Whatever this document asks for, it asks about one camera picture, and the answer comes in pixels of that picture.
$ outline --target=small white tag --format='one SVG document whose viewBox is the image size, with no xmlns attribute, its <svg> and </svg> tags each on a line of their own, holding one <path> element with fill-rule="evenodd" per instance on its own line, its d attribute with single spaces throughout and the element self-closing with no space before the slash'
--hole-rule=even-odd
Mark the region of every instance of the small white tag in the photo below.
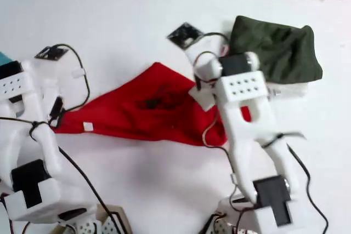
<svg viewBox="0 0 351 234">
<path fill-rule="evenodd" d="M 209 111 L 216 104 L 210 89 L 197 90 L 196 86 L 194 86 L 189 90 L 189 95 L 194 98 L 205 112 Z"/>
<path fill-rule="evenodd" d="M 85 132 L 92 132 L 94 130 L 93 123 L 83 122 Z"/>
<path fill-rule="evenodd" d="M 78 79 L 86 74 L 85 69 L 79 68 L 77 70 L 72 71 L 72 77 L 73 79 Z"/>
</svg>

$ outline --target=black wire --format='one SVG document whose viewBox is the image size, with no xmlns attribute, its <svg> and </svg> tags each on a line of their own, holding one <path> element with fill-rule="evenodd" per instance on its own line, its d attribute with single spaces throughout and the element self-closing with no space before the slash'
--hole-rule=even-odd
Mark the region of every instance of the black wire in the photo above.
<svg viewBox="0 0 351 234">
<path fill-rule="evenodd" d="M 31 224 L 30 222 L 27 222 L 27 224 L 24 226 L 24 228 L 22 230 L 22 234 L 26 234 L 26 231 L 27 231 L 30 224 Z"/>
<path fill-rule="evenodd" d="M 323 230 L 322 234 L 325 234 L 328 230 L 329 227 L 329 221 L 328 218 L 323 214 L 323 212 L 319 209 L 319 207 L 317 207 L 317 205 L 314 203 L 314 201 L 311 198 L 310 195 L 310 191 L 309 191 L 309 186 L 311 183 L 311 175 L 307 169 L 307 167 L 305 166 L 305 164 L 301 161 L 301 159 L 298 157 L 298 155 L 294 152 L 294 150 L 290 147 L 290 145 L 287 144 L 287 147 L 289 148 L 290 153 L 292 154 L 292 156 L 295 158 L 295 160 L 298 162 L 298 164 L 301 166 L 301 168 L 303 169 L 303 171 L 305 172 L 306 176 L 307 176 L 307 184 L 306 184 L 306 193 L 307 193 L 307 197 L 310 201 L 310 203 L 312 204 L 312 206 L 314 207 L 314 209 L 321 215 L 321 217 L 325 220 L 325 228 Z"/>
<path fill-rule="evenodd" d="M 76 52 L 76 50 L 73 49 L 73 47 L 71 47 L 70 45 L 65 44 L 65 43 L 60 43 L 60 44 L 53 45 L 51 48 L 58 48 L 58 47 L 66 47 L 66 48 L 69 48 L 69 49 L 75 54 L 75 56 L 77 57 L 77 60 L 78 60 L 78 62 L 79 62 L 79 65 L 81 66 L 81 68 L 84 69 L 83 63 L 82 63 L 82 59 L 81 59 L 81 57 L 78 55 L 78 52 Z M 59 116 L 57 117 L 58 120 L 60 120 L 66 112 L 73 111 L 73 110 L 75 110 L 75 109 L 77 109 L 77 108 L 79 108 L 79 107 L 81 107 L 81 106 L 83 106 L 84 104 L 87 103 L 87 101 L 88 101 L 89 98 L 90 98 L 90 86 L 89 86 L 89 82 L 88 82 L 88 78 L 87 78 L 87 73 L 86 73 L 86 72 L 85 72 L 85 74 L 84 74 L 84 81 L 85 81 L 85 83 L 86 83 L 87 92 L 88 92 L 88 93 L 87 93 L 87 97 L 85 98 L 84 102 L 82 102 L 81 104 L 79 104 L 79 105 L 77 105 L 77 106 L 74 106 L 74 107 L 72 107 L 72 108 L 69 108 L 69 109 L 67 109 L 67 110 L 64 110 L 64 109 L 63 109 L 63 110 L 60 112 Z M 50 124 L 50 125 L 51 125 L 52 121 L 53 121 L 53 118 L 51 118 L 50 121 L 49 121 L 49 124 Z"/>
<path fill-rule="evenodd" d="M 222 37 L 224 38 L 224 40 L 226 41 L 227 45 L 230 45 L 230 42 L 229 42 L 229 38 L 223 34 L 223 33 L 220 33 L 220 32 L 209 32 L 209 33 L 205 33 L 201 36 L 199 36 L 197 39 L 195 39 L 193 42 L 190 43 L 189 46 L 187 46 L 187 49 L 189 47 L 191 47 L 192 45 L 196 44 L 197 42 L 199 42 L 200 40 L 202 40 L 203 38 L 205 37 L 210 37 L 210 36 L 219 36 L 219 37 Z"/>
<path fill-rule="evenodd" d="M 112 222 L 114 223 L 114 226 L 117 230 L 118 234 L 121 234 L 120 229 L 118 228 L 117 222 L 115 218 L 112 216 L 112 212 L 108 209 L 98 192 L 96 191 L 95 187 L 87 177 L 87 175 L 83 172 L 83 170 L 78 166 L 78 164 L 59 146 L 59 151 L 60 153 L 78 170 L 78 172 L 82 175 L 82 177 L 85 179 L 85 181 L 88 183 L 89 187 L 92 189 L 94 192 L 95 196 L 97 197 L 98 201 L 100 202 L 101 206 L 104 208 L 108 216 L 111 218 Z"/>
<path fill-rule="evenodd" d="M 32 122 L 32 128 L 29 130 L 29 136 L 36 142 L 37 140 L 34 139 L 32 133 L 34 132 L 34 130 L 41 124 L 47 124 L 49 127 L 50 125 L 47 122 L 41 121 L 41 122 Z"/>
<path fill-rule="evenodd" d="M 23 123 L 29 123 L 29 124 L 33 123 L 31 121 L 28 121 L 28 120 L 17 119 L 17 118 L 10 118 L 10 117 L 0 117 L 0 120 L 16 121 L 16 122 L 23 122 Z"/>
<path fill-rule="evenodd" d="M 76 231 L 76 229 L 75 229 L 73 226 L 67 224 L 66 227 L 68 227 L 69 229 L 71 229 L 71 230 L 73 231 L 74 234 L 77 234 L 77 231 Z"/>
<path fill-rule="evenodd" d="M 35 138 L 33 138 L 32 133 L 33 131 L 40 125 L 40 124 L 47 124 L 46 122 L 31 122 L 28 120 L 23 120 L 23 119 L 16 119 L 16 118 L 9 118 L 9 117 L 0 117 L 0 119 L 2 120 L 7 120 L 7 121 L 17 121 L 17 122 L 24 122 L 24 123 L 29 123 L 32 125 L 32 128 L 29 131 L 29 136 L 34 140 Z M 91 183 L 91 181 L 89 180 L 89 178 L 87 177 L 87 175 L 83 172 L 83 170 L 78 166 L 78 164 L 61 148 L 59 147 L 59 151 L 60 153 L 78 170 L 78 172 L 83 176 L 83 178 L 85 179 L 85 181 L 88 183 L 89 187 L 91 188 L 91 190 L 93 191 L 93 193 L 95 194 L 96 198 L 98 199 L 98 201 L 100 202 L 101 206 L 104 208 L 104 210 L 106 211 L 106 213 L 108 214 L 108 216 L 111 218 L 112 222 L 114 223 L 114 226 L 117 230 L 118 234 L 121 234 L 120 229 L 118 228 L 117 222 L 115 220 L 115 218 L 112 216 L 112 212 L 108 209 L 108 207 L 106 206 L 106 204 L 104 203 L 104 201 L 102 200 L 102 198 L 100 197 L 100 195 L 97 193 L 95 187 L 93 186 L 93 184 Z"/>
<path fill-rule="evenodd" d="M 277 140 L 285 137 L 285 136 L 299 136 L 299 137 L 303 137 L 305 138 L 301 133 L 279 133 L 275 136 L 275 138 L 268 142 L 267 144 L 263 145 L 262 148 L 266 149 L 267 147 L 269 147 L 270 145 L 272 145 L 273 143 L 275 143 Z M 295 160 L 298 162 L 298 164 L 301 166 L 301 168 L 303 169 L 303 171 L 305 172 L 306 176 L 307 176 L 307 184 L 306 184 L 306 194 L 307 197 L 311 203 L 311 205 L 314 207 L 314 209 L 321 215 L 321 217 L 325 220 L 325 228 L 323 230 L 322 234 L 325 234 L 328 230 L 329 227 L 329 221 L 328 218 L 323 214 L 323 212 L 319 209 L 319 207 L 317 207 L 317 205 L 314 203 L 311 195 L 310 195 L 310 183 L 311 183 L 311 174 L 309 173 L 307 167 L 305 166 L 305 164 L 302 162 L 302 160 L 298 157 L 298 155 L 294 152 L 294 150 L 290 147 L 289 144 L 287 144 L 287 147 L 291 153 L 291 155 L 295 158 Z M 243 216 L 243 214 L 247 211 L 253 210 L 254 208 L 248 208 L 248 209 L 243 209 L 243 210 L 238 210 L 236 208 L 234 208 L 233 206 L 231 206 L 235 211 L 240 212 L 239 217 L 237 219 L 236 222 L 236 230 L 235 230 L 235 234 L 238 234 L 238 229 L 239 229 L 239 223 L 240 220 Z"/>
<path fill-rule="evenodd" d="M 244 215 L 244 213 L 248 212 L 248 211 L 252 211 L 252 210 L 254 210 L 254 208 L 244 208 L 244 209 L 240 210 L 240 214 L 239 214 L 239 217 L 238 217 L 236 225 L 235 225 L 235 234 L 239 233 L 239 223 L 240 223 L 240 220 L 241 220 L 242 216 Z"/>
</svg>

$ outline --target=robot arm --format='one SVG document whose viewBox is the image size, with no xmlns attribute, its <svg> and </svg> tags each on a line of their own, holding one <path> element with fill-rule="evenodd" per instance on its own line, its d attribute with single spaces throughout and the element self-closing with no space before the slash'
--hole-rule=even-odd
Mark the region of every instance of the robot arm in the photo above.
<svg viewBox="0 0 351 234">
<path fill-rule="evenodd" d="M 199 35 L 195 40 L 194 32 Z M 209 50 L 206 41 L 202 41 L 214 35 L 229 44 L 222 34 L 203 34 L 189 24 L 183 24 L 168 36 L 184 50 L 194 67 L 196 86 L 189 94 L 205 111 L 213 105 L 218 107 L 229 142 L 231 178 L 235 189 L 242 193 L 233 196 L 234 191 L 221 200 L 201 233 L 238 234 L 239 223 L 240 228 L 260 234 L 286 234 L 311 225 L 313 220 L 306 215 L 308 210 L 300 196 L 290 149 L 284 138 L 275 140 L 281 131 L 268 101 L 263 73 L 258 70 L 257 55 L 252 52 L 218 55 L 220 51 Z M 242 107 L 248 108 L 250 122 L 244 120 Z M 278 175 L 251 180 L 249 163 L 255 144 L 264 148 Z"/>
<path fill-rule="evenodd" d="M 33 73 L 29 61 L 13 61 L 0 67 L 0 115 L 16 118 L 19 113 L 14 104 L 22 104 L 19 118 L 27 121 L 0 120 L 0 178 L 14 191 L 5 198 L 9 217 L 52 223 L 94 215 L 96 204 L 90 189 L 72 177 L 73 167 L 63 165 L 55 134 L 48 125 L 39 125 L 31 134 L 39 149 L 37 157 L 18 165 L 21 147 L 31 147 L 31 122 L 48 121 Z"/>
</svg>

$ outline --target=cable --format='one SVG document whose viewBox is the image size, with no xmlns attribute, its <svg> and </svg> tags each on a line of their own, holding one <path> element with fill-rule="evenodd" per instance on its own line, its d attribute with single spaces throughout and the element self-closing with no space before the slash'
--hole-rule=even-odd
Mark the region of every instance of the cable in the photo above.
<svg viewBox="0 0 351 234">
<path fill-rule="evenodd" d="M 323 230 L 322 234 L 325 234 L 328 230 L 329 227 L 329 221 L 328 218 L 323 214 L 323 212 L 319 209 L 319 207 L 317 207 L 317 205 L 314 203 L 314 201 L 311 198 L 310 195 L 310 191 L 309 191 L 309 187 L 310 187 L 310 183 L 311 183 L 311 175 L 307 169 L 307 167 L 305 166 L 305 164 L 302 162 L 302 160 L 298 157 L 298 155 L 294 152 L 294 150 L 290 147 L 290 145 L 287 144 L 287 147 L 289 148 L 290 153 L 292 154 L 292 156 L 295 158 L 295 160 L 298 162 L 298 164 L 301 166 L 301 168 L 303 169 L 303 171 L 305 172 L 306 176 L 307 176 L 307 184 L 306 184 L 306 193 L 307 193 L 307 197 L 311 203 L 311 205 L 314 207 L 314 209 L 321 215 L 321 217 L 325 220 L 325 228 Z"/>
<path fill-rule="evenodd" d="M 95 194 L 96 198 L 98 199 L 98 201 L 100 202 L 101 206 L 104 208 L 104 210 L 106 211 L 108 216 L 111 218 L 112 222 L 114 223 L 114 226 L 117 230 L 117 233 L 121 234 L 121 231 L 118 228 L 117 222 L 116 222 L 115 218 L 112 216 L 112 212 L 108 209 L 108 207 L 106 206 L 106 204 L 104 203 L 104 201 L 102 200 L 100 195 L 97 193 L 95 187 L 93 186 L 93 184 L 91 183 L 91 181 L 89 180 L 87 175 L 83 172 L 83 170 L 78 166 L 78 164 L 61 147 L 59 147 L 59 151 L 78 170 L 78 172 L 82 175 L 82 177 L 88 183 L 89 187 L 94 192 L 94 194 Z"/>
<path fill-rule="evenodd" d="M 298 137 L 302 137 L 305 139 L 305 136 L 299 132 L 295 132 L 295 133 L 279 133 L 275 136 L 275 138 L 268 142 L 267 144 L 263 145 L 262 148 L 266 149 L 267 147 L 269 147 L 270 145 L 272 145 L 273 143 L 275 143 L 276 141 L 278 141 L 279 139 L 285 137 L 285 136 L 298 136 Z M 328 218 L 323 214 L 323 212 L 319 209 L 319 207 L 317 207 L 317 205 L 314 203 L 313 199 L 311 198 L 310 195 L 310 184 L 311 184 L 311 174 L 309 173 L 307 167 L 305 166 L 305 164 L 302 162 L 302 160 L 298 157 L 298 155 L 294 152 L 294 150 L 290 147 L 289 144 L 286 144 L 289 152 L 291 153 L 291 155 L 295 158 L 295 160 L 297 161 L 297 163 L 301 166 L 302 170 L 305 172 L 306 176 L 307 176 L 307 184 L 306 184 L 306 194 L 307 197 L 311 203 L 311 205 L 314 207 L 314 209 L 321 215 L 321 217 L 325 220 L 325 228 L 323 230 L 322 234 L 325 234 L 329 228 L 329 221 Z"/>
<path fill-rule="evenodd" d="M 0 120 L 16 121 L 16 122 L 23 122 L 23 123 L 29 123 L 29 124 L 33 123 L 31 121 L 28 121 L 28 120 L 17 119 L 17 118 L 10 118 L 10 117 L 0 117 Z"/>
<path fill-rule="evenodd" d="M 239 214 L 239 217 L 238 217 L 236 225 L 235 225 L 235 234 L 239 234 L 239 223 L 240 223 L 240 220 L 241 220 L 242 216 L 244 215 L 244 213 L 248 212 L 248 211 L 252 211 L 252 210 L 254 210 L 254 208 L 244 208 L 244 209 L 240 210 L 240 214 Z"/>
<path fill-rule="evenodd" d="M 77 60 L 78 60 L 78 62 L 79 62 L 80 67 L 84 69 L 83 63 L 82 63 L 82 59 L 81 59 L 81 57 L 78 55 L 78 52 L 76 52 L 76 50 L 73 49 L 73 47 L 71 47 L 70 45 L 65 44 L 65 43 L 60 43 L 60 44 L 53 45 L 53 46 L 51 47 L 51 49 L 52 49 L 52 48 L 58 48 L 58 47 L 66 47 L 66 48 L 69 48 L 69 49 L 75 54 L 75 56 L 77 57 Z M 59 116 L 57 117 L 58 120 L 60 120 L 66 112 L 73 111 L 73 110 L 75 110 L 75 109 L 77 109 L 77 108 L 79 108 L 79 107 L 81 107 L 81 106 L 83 106 L 84 104 L 87 103 L 87 101 L 88 101 L 89 98 L 90 98 L 90 86 L 89 86 L 89 82 L 88 82 L 88 78 L 87 78 L 87 73 L 86 73 L 86 72 L 85 72 L 85 74 L 84 74 L 84 81 L 85 81 L 85 83 L 86 83 L 87 92 L 88 92 L 88 93 L 87 93 L 87 97 L 85 98 L 84 102 L 82 102 L 81 104 L 79 104 L 79 105 L 77 105 L 77 106 L 71 107 L 71 108 L 69 108 L 69 109 L 67 109 L 67 110 L 64 110 L 64 109 L 63 109 L 63 110 L 60 112 Z M 53 118 L 51 118 L 50 121 L 49 121 L 49 124 L 50 124 L 50 125 L 51 125 L 52 121 L 53 121 Z"/>
<path fill-rule="evenodd" d="M 276 141 L 282 139 L 283 137 L 287 137 L 287 136 L 290 136 L 290 137 L 300 137 L 300 138 L 303 138 L 303 139 L 306 139 L 306 137 L 300 133 L 300 132 L 289 132 L 289 133 L 278 133 L 274 136 L 273 140 L 262 145 L 261 147 L 263 149 L 266 149 L 267 147 L 271 146 L 272 144 L 274 144 Z"/>
<path fill-rule="evenodd" d="M 225 155 L 227 156 L 227 159 L 229 161 L 229 164 L 230 164 L 230 167 L 234 173 L 234 167 L 231 165 L 231 161 L 230 161 L 230 157 L 229 157 L 229 153 L 228 151 L 224 148 L 224 147 L 221 147 L 221 146 L 213 146 L 213 145 L 209 145 L 206 141 L 206 134 L 209 130 L 212 129 L 212 127 L 214 127 L 214 125 L 216 124 L 217 120 L 218 120 L 218 116 L 219 116 L 219 113 L 218 111 L 216 112 L 216 116 L 214 117 L 214 120 L 213 122 L 202 132 L 202 142 L 204 144 L 205 147 L 207 148 L 211 148 L 211 149 L 221 149 L 222 151 L 225 152 Z"/>
<path fill-rule="evenodd" d="M 219 33 L 219 32 L 209 32 L 209 33 L 205 33 L 205 34 L 201 35 L 200 37 L 198 37 L 197 39 L 195 39 L 189 46 L 187 46 L 187 49 L 189 49 L 192 45 L 196 44 L 197 42 L 199 42 L 203 38 L 211 37 L 211 36 L 222 37 L 226 41 L 227 45 L 230 45 L 229 38 L 225 34 Z"/>
<path fill-rule="evenodd" d="M 30 222 L 27 222 L 27 224 L 24 226 L 23 230 L 22 230 L 22 234 L 26 234 L 26 231 L 28 229 L 28 226 L 30 225 Z"/>
<path fill-rule="evenodd" d="M 77 234 L 76 229 L 75 229 L 72 225 L 67 224 L 66 227 L 68 227 L 69 229 L 71 229 L 71 230 L 73 231 L 74 234 Z"/>
</svg>

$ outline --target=white plastic part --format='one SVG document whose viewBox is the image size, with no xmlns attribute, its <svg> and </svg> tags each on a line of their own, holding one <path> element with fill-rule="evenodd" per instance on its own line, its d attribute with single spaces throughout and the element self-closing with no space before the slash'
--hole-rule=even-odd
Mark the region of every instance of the white plastic part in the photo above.
<svg viewBox="0 0 351 234">
<path fill-rule="evenodd" d="M 216 94 L 222 104 L 240 102 L 268 95 L 263 73 L 246 72 L 220 78 L 216 82 Z"/>
<path fill-rule="evenodd" d="M 251 66 L 251 71 L 258 71 L 259 69 L 259 58 L 255 52 L 245 52 L 247 62 Z"/>
<path fill-rule="evenodd" d="M 0 79 L 0 101 L 34 91 L 33 81 L 26 72 Z"/>
<path fill-rule="evenodd" d="M 302 98 L 308 92 L 308 83 L 277 84 L 267 83 L 269 99 Z"/>
<path fill-rule="evenodd" d="M 92 132 L 94 130 L 93 123 L 83 122 L 83 127 L 85 132 Z"/>
<path fill-rule="evenodd" d="M 78 69 L 72 71 L 71 74 L 72 74 L 72 77 L 74 79 L 77 79 L 77 78 L 83 77 L 86 74 L 86 71 L 83 68 L 78 68 Z"/>
<path fill-rule="evenodd" d="M 5 198 L 10 219 L 32 223 L 62 222 L 58 217 L 59 214 L 77 208 L 86 208 L 87 212 L 66 222 L 69 224 L 95 213 L 96 204 L 94 204 L 91 194 L 83 187 L 65 184 L 54 178 L 40 182 L 38 187 L 42 203 L 31 208 L 27 208 L 22 191 Z"/>
<path fill-rule="evenodd" d="M 31 64 L 43 94 L 48 93 L 48 88 L 51 90 L 55 88 L 57 94 L 64 98 L 65 109 L 84 102 L 87 96 L 87 87 L 84 80 L 86 71 L 80 67 L 72 51 L 69 50 L 58 61 L 34 59 Z"/>
<path fill-rule="evenodd" d="M 313 226 L 314 221 L 309 209 L 305 206 L 305 201 L 301 197 L 286 203 L 292 222 L 287 225 L 277 226 L 271 207 L 259 208 L 253 211 L 245 212 L 240 220 L 239 229 L 241 231 L 248 230 L 247 233 L 259 234 L 288 234 L 293 231 L 302 229 L 307 226 Z M 229 204 L 229 198 L 225 198 L 219 202 L 217 211 L 225 213 L 225 222 L 229 226 L 235 226 L 240 213 L 233 210 Z"/>
<path fill-rule="evenodd" d="M 242 93 L 241 90 L 244 89 L 251 89 L 251 91 Z M 250 72 L 222 77 L 216 84 L 216 95 L 218 110 L 229 141 L 229 157 L 236 173 L 238 187 L 245 197 L 255 204 L 257 197 L 248 167 L 253 142 L 263 145 L 280 132 L 267 99 L 263 74 Z M 243 106 L 249 107 L 252 118 L 250 123 L 242 116 L 241 107 Z M 273 160 L 278 174 L 284 176 L 289 182 L 291 194 L 296 194 L 299 183 L 285 140 L 277 141 L 265 151 Z"/>
</svg>

